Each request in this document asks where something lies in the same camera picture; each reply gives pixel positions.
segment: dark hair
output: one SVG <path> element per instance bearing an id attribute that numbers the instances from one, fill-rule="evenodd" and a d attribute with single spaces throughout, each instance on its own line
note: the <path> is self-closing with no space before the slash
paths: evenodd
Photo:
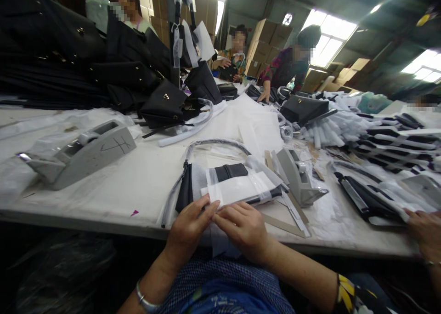
<path id="1" fill-rule="evenodd" d="M 304 48 L 313 48 L 316 47 L 320 37 L 322 35 L 322 30 L 318 25 L 310 25 L 306 27 L 297 35 L 296 44 L 304 47 Z"/>
<path id="2" fill-rule="evenodd" d="M 245 40 L 247 40 L 247 36 L 248 36 L 248 30 L 245 28 L 245 24 L 240 24 L 236 27 L 236 29 L 233 32 L 233 37 L 236 37 L 236 34 L 238 32 L 241 32 L 245 35 Z"/>

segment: silver bangle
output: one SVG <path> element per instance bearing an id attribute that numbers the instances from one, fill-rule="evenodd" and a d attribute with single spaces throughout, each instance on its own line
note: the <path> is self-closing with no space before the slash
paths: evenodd
<path id="1" fill-rule="evenodd" d="M 155 313 L 161 305 L 153 305 L 144 299 L 144 295 L 139 291 L 139 281 L 136 283 L 136 295 L 138 296 L 139 304 L 147 313 Z"/>

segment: red plaid shirt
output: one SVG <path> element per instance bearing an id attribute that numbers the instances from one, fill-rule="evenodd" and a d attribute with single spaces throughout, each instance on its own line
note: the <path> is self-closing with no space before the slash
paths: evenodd
<path id="1" fill-rule="evenodd" d="M 295 77 L 294 90 L 300 91 L 305 81 L 309 63 L 306 60 L 293 62 L 293 49 L 288 47 L 281 50 L 273 59 L 271 65 L 259 75 L 257 85 L 263 85 L 266 80 L 271 81 L 271 87 L 286 86 Z"/>

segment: black wallet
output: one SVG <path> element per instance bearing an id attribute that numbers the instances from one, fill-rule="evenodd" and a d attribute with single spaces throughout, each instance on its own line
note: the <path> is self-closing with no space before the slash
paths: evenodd
<path id="1" fill-rule="evenodd" d="M 239 70 L 235 65 L 231 65 L 230 67 L 220 68 L 219 70 L 219 78 L 221 80 L 227 80 L 229 82 L 233 82 L 234 75 L 238 75 Z"/>

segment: work table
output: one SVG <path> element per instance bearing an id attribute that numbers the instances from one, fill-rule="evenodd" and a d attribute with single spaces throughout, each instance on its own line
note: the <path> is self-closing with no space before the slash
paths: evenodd
<path id="1" fill-rule="evenodd" d="M 20 118 L 53 115 L 55 111 L 31 109 L 2 110 L 0 126 Z M 29 223 L 58 228 L 72 228 L 114 234 L 166 239 L 168 230 L 160 227 L 159 218 L 173 184 L 182 172 L 182 156 L 189 143 L 197 138 L 212 137 L 220 120 L 213 119 L 197 135 L 160 148 L 157 134 L 138 137 L 137 148 L 115 163 L 59 191 L 45 189 L 41 183 L 28 188 L 14 204 L 0 205 L 3 221 Z M 0 150 L 17 153 L 19 144 L 45 135 L 45 130 L 0 141 Z M 306 150 L 302 143 L 293 148 Z M 309 153 L 301 157 L 310 157 Z M 305 253 L 352 255 L 363 257 L 418 257 L 418 246 L 405 231 L 381 231 L 365 223 L 321 165 L 329 193 L 304 209 L 309 219 L 310 238 L 290 234 L 272 225 L 268 232 L 279 241 Z M 265 212 L 265 204 L 258 206 Z M 279 213 L 280 220 L 293 223 L 289 214 Z M 203 243 L 207 244 L 206 234 Z"/>

